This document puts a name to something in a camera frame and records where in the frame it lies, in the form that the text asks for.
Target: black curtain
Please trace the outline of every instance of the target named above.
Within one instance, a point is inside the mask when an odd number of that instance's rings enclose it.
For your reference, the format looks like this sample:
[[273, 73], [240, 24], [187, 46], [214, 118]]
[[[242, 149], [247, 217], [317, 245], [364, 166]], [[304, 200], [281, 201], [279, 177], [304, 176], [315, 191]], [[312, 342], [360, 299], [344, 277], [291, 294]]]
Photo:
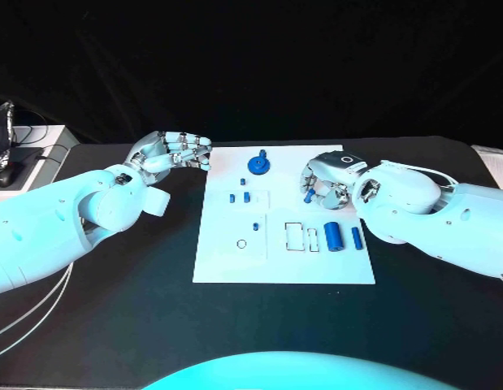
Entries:
[[503, 4], [0, 2], [0, 101], [85, 140], [442, 135], [503, 148]]

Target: white board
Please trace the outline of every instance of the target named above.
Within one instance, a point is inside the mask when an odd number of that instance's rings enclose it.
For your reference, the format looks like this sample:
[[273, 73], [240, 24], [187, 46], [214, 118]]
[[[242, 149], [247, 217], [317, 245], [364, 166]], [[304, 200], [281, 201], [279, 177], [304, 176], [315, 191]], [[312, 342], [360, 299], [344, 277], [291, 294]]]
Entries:
[[[247, 160], [266, 151], [268, 173], [252, 175]], [[214, 148], [204, 187], [193, 283], [373, 284], [360, 220], [351, 204], [325, 210], [304, 203], [298, 179], [311, 158], [342, 150], [340, 145], [249, 146]], [[243, 192], [249, 202], [243, 202]], [[229, 195], [236, 200], [229, 203]], [[344, 250], [330, 252], [324, 224], [337, 222]], [[298, 248], [298, 225], [286, 237], [285, 223], [301, 223], [304, 250], [285, 249], [286, 238]], [[350, 228], [361, 234], [355, 250]], [[317, 231], [317, 252], [309, 251], [306, 229]]]

